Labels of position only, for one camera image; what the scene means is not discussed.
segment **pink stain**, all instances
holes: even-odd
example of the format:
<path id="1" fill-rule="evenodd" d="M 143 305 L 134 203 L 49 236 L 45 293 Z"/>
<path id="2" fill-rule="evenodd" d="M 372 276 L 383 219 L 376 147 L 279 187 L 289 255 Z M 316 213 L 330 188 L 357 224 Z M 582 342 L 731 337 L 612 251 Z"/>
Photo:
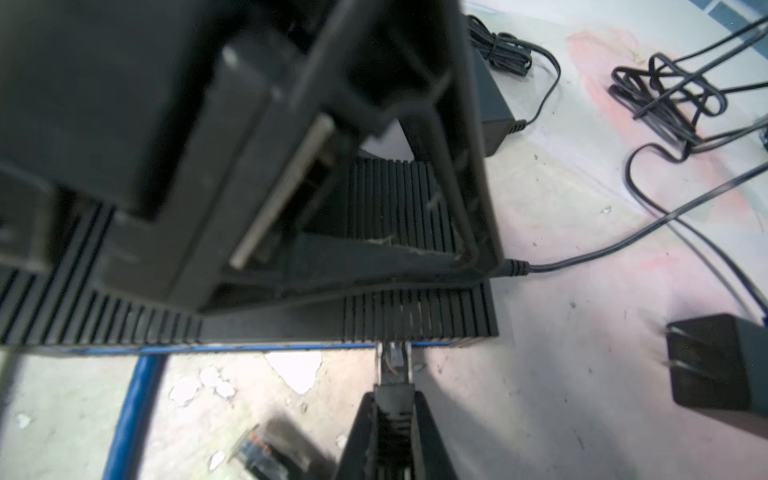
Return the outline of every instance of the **pink stain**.
<path id="1" fill-rule="evenodd" d="M 613 83 L 611 71 L 616 66 L 646 68 L 647 56 L 641 57 L 640 52 L 650 50 L 643 50 L 640 42 L 626 30 L 612 28 L 607 36 L 608 39 L 603 39 L 592 31 L 585 30 L 568 37 L 568 54 L 579 72 L 584 89 L 628 149 L 650 141 L 663 143 L 642 121 L 633 120 L 630 112 L 607 92 L 607 88 Z M 704 188 L 713 188 L 732 177 L 717 152 L 701 154 L 690 161 L 699 164 L 696 169 L 699 176 L 697 183 Z M 659 175 L 666 176 L 663 170 L 659 171 Z M 732 220 L 734 214 L 739 217 L 753 215 L 751 209 L 746 196 L 734 190 L 720 197 L 706 215 L 711 220 Z"/>

